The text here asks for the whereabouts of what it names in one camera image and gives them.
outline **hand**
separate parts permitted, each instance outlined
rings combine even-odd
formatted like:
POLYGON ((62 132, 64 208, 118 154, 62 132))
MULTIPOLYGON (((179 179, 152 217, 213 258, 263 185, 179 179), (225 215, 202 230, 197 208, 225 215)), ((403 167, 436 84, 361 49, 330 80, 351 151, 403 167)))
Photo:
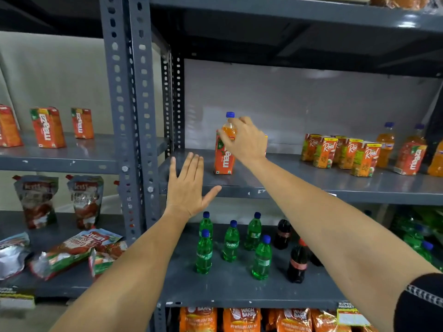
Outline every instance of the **hand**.
POLYGON ((202 212, 222 189, 219 185, 214 186, 203 198, 202 186, 203 157, 190 152, 178 177, 175 171, 175 157, 172 157, 169 166, 168 197, 165 213, 167 211, 184 212, 189 219, 202 212))
POLYGON ((230 118, 228 122, 237 128, 235 140, 232 141, 228 135, 219 129, 218 133, 226 149, 235 156, 246 167, 251 162, 265 157, 267 139, 261 130, 252 123, 248 116, 242 116, 239 119, 230 118))

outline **person's left hand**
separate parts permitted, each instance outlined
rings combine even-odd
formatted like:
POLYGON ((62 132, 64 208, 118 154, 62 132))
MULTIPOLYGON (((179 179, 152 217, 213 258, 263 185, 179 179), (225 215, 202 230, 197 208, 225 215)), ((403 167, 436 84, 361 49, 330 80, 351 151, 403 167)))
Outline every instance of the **person's left hand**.
POLYGON ((219 185, 214 186, 206 196, 202 197, 202 186, 203 157, 190 152, 178 177, 175 171, 175 157, 172 157, 165 213, 185 212, 190 218, 202 212, 222 189, 219 185))

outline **maaza juice box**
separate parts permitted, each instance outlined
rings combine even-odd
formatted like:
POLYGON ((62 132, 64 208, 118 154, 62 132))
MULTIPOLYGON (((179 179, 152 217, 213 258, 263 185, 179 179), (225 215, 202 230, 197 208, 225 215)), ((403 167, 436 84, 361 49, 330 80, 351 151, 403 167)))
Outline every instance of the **maaza juice box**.
POLYGON ((351 174, 357 177, 372 177, 381 143, 363 141, 357 148, 357 153, 352 164, 351 174))
POLYGON ((316 168, 330 169, 332 167, 337 142, 338 139, 335 137, 322 136, 320 138, 314 155, 316 168))
POLYGON ((303 142, 302 161, 313 161, 318 141, 322 138, 319 134, 306 134, 303 142))
POLYGON ((406 142, 400 149, 394 172, 401 175, 416 175, 428 146, 406 142))
POLYGON ((217 175, 232 175, 232 168, 234 167, 235 158, 228 150, 226 150, 223 141, 217 133, 215 142, 215 163, 214 173, 217 175))
POLYGON ((337 147, 335 148, 334 159, 332 160, 332 163, 338 163, 340 161, 341 147, 343 146, 343 144, 346 141, 346 136, 342 136, 342 135, 331 135, 331 136, 338 139, 337 147))
POLYGON ((14 114, 8 106, 0 104, 0 145, 17 147, 23 145, 19 130, 15 124, 14 114))
POLYGON ((359 144, 363 142, 362 139, 346 139, 341 147, 340 161, 338 166, 342 169, 352 169, 352 163, 357 152, 359 144))
POLYGON ((72 124, 74 125, 75 138, 93 139, 92 115, 90 109, 71 108, 72 124))
POLYGON ((40 148, 66 147, 62 122, 57 108, 31 108, 30 116, 36 132, 37 144, 40 148))

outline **person's right arm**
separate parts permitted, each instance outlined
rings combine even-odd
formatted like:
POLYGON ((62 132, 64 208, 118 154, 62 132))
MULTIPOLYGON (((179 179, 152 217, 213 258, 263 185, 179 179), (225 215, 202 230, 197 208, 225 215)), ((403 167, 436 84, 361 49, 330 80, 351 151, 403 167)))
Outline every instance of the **person's right arm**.
POLYGON ((346 298, 380 331, 393 331, 406 286, 439 271, 355 207, 267 160, 265 135, 249 117, 229 120, 237 134, 231 141, 219 130, 226 149, 263 184, 346 298))

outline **finger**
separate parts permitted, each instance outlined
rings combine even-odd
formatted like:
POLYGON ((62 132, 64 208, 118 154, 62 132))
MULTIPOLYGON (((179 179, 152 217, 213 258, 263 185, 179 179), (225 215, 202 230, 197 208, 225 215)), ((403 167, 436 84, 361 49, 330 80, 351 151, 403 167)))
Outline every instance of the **finger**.
POLYGON ((217 132, 219 133, 219 136, 223 141, 223 144, 226 147, 226 149, 231 151, 230 149, 233 141, 229 138, 229 136, 224 132, 223 129, 219 129, 217 132))
POLYGON ((203 173, 205 172, 203 157, 198 158, 197 171, 195 172, 195 182, 202 187, 203 186, 203 173))
POLYGON ((249 126, 253 126, 254 124, 252 123, 252 120, 249 116, 241 116, 240 121, 243 121, 244 123, 246 123, 249 126))
POLYGON ((240 119, 237 119, 237 118, 229 118, 228 122, 232 123, 234 125, 234 127, 236 127, 237 129, 241 129, 245 125, 245 123, 243 121, 241 121, 240 119))
POLYGON ((207 208, 209 206, 209 204, 211 203, 211 201, 213 201, 213 199, 215 198, 216 195, 218 195, 218 193, 221 191, 221 186, 217 185, 214 186, 207 194, 206 196, 203 198, 202 200, 202 207, 203 209, 207 208))
POLYGON ((169 164, 169 181, 177 179, 177 171, 175 169, 175 157, 171 157, 171 164, 169 164))
POLYGON ((195 172, 197 171, 197 164, 198 164, 198 155, 194 155, 192 157, 191 163, 189 164, 188 168, 188 174, 186 175, 185 180, 186 181, 193 181, 195 178, 195 172))
POLYGON ((185 159, 185 162, 182 166, 182 171, 180 172, 179 179, 184 180, 186 178, 186 175, 188 174, 189 165, 191 164, 191 160, 194 154, 190 151, 188 153, 188 156, 185 159))

